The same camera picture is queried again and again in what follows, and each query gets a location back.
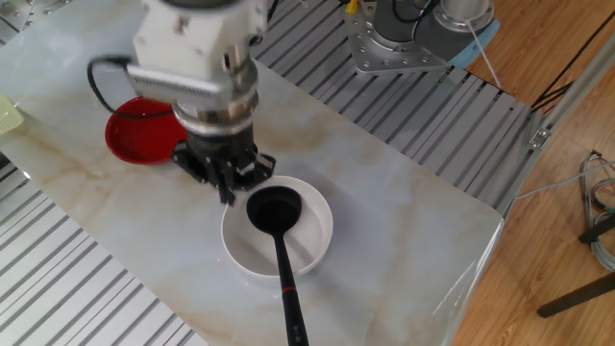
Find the ladle handle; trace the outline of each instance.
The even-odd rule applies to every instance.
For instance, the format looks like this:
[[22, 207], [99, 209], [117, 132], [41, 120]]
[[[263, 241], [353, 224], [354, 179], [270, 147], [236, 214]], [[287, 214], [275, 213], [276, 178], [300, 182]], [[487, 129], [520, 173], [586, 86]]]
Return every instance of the ladle handle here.
[[295, 287], [290, 260], [286, 252], [283, 236], [274, 237], [276, 254], [278, 255], [278, 270], [280, 271], [280, 284], [282, 284], [282, 300], [284, 304], [284, 318], [286, 320], [286, 336], [290, 346], [308, 346], [308, 333], [304, 316], [301, 313], [299, 295]]

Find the white bowl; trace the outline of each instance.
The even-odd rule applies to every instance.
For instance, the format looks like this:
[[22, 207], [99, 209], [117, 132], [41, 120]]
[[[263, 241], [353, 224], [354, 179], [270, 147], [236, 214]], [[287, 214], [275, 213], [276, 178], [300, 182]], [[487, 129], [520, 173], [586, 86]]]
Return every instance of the white bowl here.
[[333, 216], [327, 201], [304, 181], [274, 176], [250, 193], [237, 195], [234, 207], [227, 207], [222, 216], [222, 242], [231, 259], [245, 272], [262, 279], [279, 278], [273, 237], [254, 227], [246, 211], [252, 193], [269, 186], [287, 186], [301, 195], [301, 216], [284, 235], [284, 242], [295, 277], [302, 276], [325, 256], [333, 233]]

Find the black ladle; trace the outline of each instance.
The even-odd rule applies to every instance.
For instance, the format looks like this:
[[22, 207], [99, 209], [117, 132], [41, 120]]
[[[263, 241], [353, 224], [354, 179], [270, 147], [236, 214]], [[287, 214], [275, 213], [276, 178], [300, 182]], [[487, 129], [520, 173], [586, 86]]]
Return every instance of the black ladle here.
[[304, 316], [301, 314], [299, 295], [290, 267], [290, 260], [284, 244], [284, 234], [301, 216], [301, 196], [285, 186], [271, 186], [260, 189], [248, 199], [248, 218], [262, 232], [271, 236], [276, 244], [278, 270], [282, 284], [282, 300], [286, 320], [288, 345], [308, 346], [308, 333]]

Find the white cable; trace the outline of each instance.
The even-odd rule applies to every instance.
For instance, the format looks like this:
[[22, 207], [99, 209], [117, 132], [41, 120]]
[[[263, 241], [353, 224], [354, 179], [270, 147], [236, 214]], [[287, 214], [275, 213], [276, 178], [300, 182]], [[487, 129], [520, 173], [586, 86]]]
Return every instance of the white cable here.
[[574, 176], [572, 178], [568, 178], [565, 181], [561, 181], [561, 182], [558, 182], [558, 183], [555, 183], [555, 184], [538, 187], [537, 189], [532, 190], [532, 191], [530, 191], [530, 192], [528, 192], [526, 194], [522, 194], [520, 196], [517, 196], [515, 199], [526, 198], [526, 197], [531, 196], [534, 193], [537, 193], [537, 192], [540, 192], [540, 191], [544, 191], [544, 190], [549, 189], [549, 188], [558, 187], [560, 185], [568, 184], [568, 183], [573, 182], [574, 180], [576, 180], [576, 179], [578, 179], [580, 177], [584, 177], [584, 176], [588, 175], [591, 172], [595, 172], [595, 171], [597, 171], [597, 170], [599, 170], [601, 168], [607, 167], [609, 165], [615, 165], [615, 161], [609, 161], [607, 163], [603, 163], [603, 164], [597, 165], [596, 167], [592, 167], [592, 168], [590, 168], [590, 169], [588, 169], [586, 171], [578, 173], [576, 176]]
[[479, 37], [477, 36], [477, 33], [475, 33], [474, 29], [472, 28], [472, 22], [468, 19], [468, 20], [465, 21], [465, 23], [468, 26], [468, 28], [470, 28], [470, 32], [472, 32], [472, 36], [474, 37], [474, 41], [479, 46], [480, 53], [482, 54], [482, 57], [484, 58], [484, 61], [487, 63], [487, 67], [489, 67], [489, 71], [491, 71], [491, 75], [496, 80], [496, 84], [498, 85], [498, 88], [502, 88], [502, 84], [500, 84], [500, 80], [498, 79], [498, 76], [496, 75], [496, 71], [493, 69], [493, 66], [491, 65], [491, 62], [489, 61], [489, 59], [487, 58], [487, 54], [484, 52], [484, 49], [482, 49], [482, 45], [480, 44]]

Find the metal mounting plate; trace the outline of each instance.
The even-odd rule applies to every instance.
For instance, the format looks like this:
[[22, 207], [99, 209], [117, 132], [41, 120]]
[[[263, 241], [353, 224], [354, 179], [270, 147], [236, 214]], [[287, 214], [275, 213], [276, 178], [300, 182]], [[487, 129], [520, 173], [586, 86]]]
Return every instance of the metal mounting plate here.
[[30, 15], [34, 0], [0, 0], [0, 21], [21, 31]]
[[549, 139], [551, 139], [552, 136], [552, 132], [545, 129], [545, 128], [540, 128], [536, 131], [536, 133], [534, 134], [534, 136], [531, 137], [531, 140], [529, 141], [529, 149], [530, 150], [543, 150], [545, 149], [545, 147], [547, 146], [547, 143], [549, 142]]
[[399, 74], [446, 70], [450, 66], [426, 48], [414, 43], [383, 44], [373, 27], [376, 3], [365, 5], [359, 2], [355, 14], [345, 13], [348, 38], [357, 71], [363, 74]]

